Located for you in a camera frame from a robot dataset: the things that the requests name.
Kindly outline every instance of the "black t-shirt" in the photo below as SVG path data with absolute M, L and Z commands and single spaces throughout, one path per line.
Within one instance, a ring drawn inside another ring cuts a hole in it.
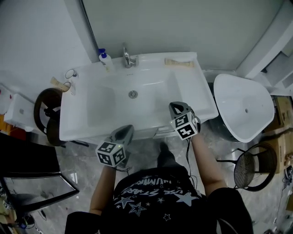
M 220 188 L 206 199 L 192 186 L 185 168 L 153 168 L 124 178 L 102 215 L 75 212 L 71 233 L 253 233 L 237 190 Z

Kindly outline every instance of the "faucet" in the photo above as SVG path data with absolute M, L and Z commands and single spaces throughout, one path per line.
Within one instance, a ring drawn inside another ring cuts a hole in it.
M 123 43 L 123 61 L 124 61 L 124 66 L 126 68 L 131 68 L 132 66 L 138 66 L 139 60 L 138 60 L 138 55 L 136 56 L 135 59 L 132 59 L 130 55 L 127 52 L 126 48 L 126 43 Z

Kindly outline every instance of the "marble floor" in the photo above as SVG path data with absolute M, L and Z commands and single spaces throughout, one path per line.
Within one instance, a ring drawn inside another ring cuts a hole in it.
M 240 155 L 239 151 L 235 151 L 236 148 L 247 149 L 253 144 L 253 142 L 244 144 L 223 140 L 211 131 L 208 122 L 202 125 L 201 134 L 204 136 L 209 149 L 214 153 L 216 159 L 236 159 Z M 176 161 L 188 168 L 185 157 L 187 142 L 181 141 L 178 137 L 165 138 L 163 140 L 168 143 L 170 151 L 175 155 Z M 160 140 L 145 139 L 136 140 L 131 143 L 129 147 L 131 156 L 128 162 L 128 166 L 132 167 L 130 173 L 141 169 L 156 167 L 159 141 Z M 42 230 L 44 234 L 63 234 L 66 218 L 69 213 L 73 211 L 88 211 L 92 193 L 103 168 L 95 156 L 95 148 L 95 145 L 90 145 L 89 148 L 86 148 L 70 142 L 66 143 L 65 149 L 61 147 L 56 148 L 61 171 L 69 179 L 76 173 L 74 180 L 80 193 L 77 196 L 73 196 L 45 208 L 44 212 L 47 216 L 46 221 L 38 212 L 33 213 L 37 227 Z M 189 160 L 191 173 L 197 177 L 197 190 L 201 193 L 205 193 L 191 146 L 189 150 Z M 220 166 L 224 172 L 227 185 L 229 187 L 234 187 L 232 164 L 220 163 Z M 127 174 L 125 172 L 117 172 L 116 184 L 126 176 Z M 264 180 L 265 177 L 266 175 L 256 175 L 252 183 L 258 184 Z M 252 220 L 264 222 L 269 227 L 273 228 L 283 219 L 285 214 L 284 207 L 291 187 L 286 188 L 282 193 L 282 179 L 283 174 L 276 174 L 272 182 L 259 192 L 248 192 L 239 189 Z M 54 191 L 47 191 L 47 193 L 54 194 Z M 282 202 L 280 204 L 280 212 L 278 213 L 281 194 Z M 27 232 L 37 233 L 35 229 L 27 230 Z

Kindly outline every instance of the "white wall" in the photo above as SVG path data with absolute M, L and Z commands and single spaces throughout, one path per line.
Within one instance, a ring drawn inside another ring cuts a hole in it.
M 0 5 L 0 83 L 32 101 L 74 67 L 90 64 L 64 0 Z
M 198 53 L 204 69 L 236 69 L 283 0 L 83 0 L 96 41 L 112 58 Z

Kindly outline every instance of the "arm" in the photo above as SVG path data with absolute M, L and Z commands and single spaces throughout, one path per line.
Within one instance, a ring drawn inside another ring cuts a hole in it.
M 191 142 L 206 196 L 208 197 L 218 188 L 226 188 L 221 169 L 202 136 L 200 134 L 193 136 Z
M 101 215 L 107 204 L 112 201 L 116 170 L 113 167 L 104 166 L 100 180 L 93 193 L 90 213 Z

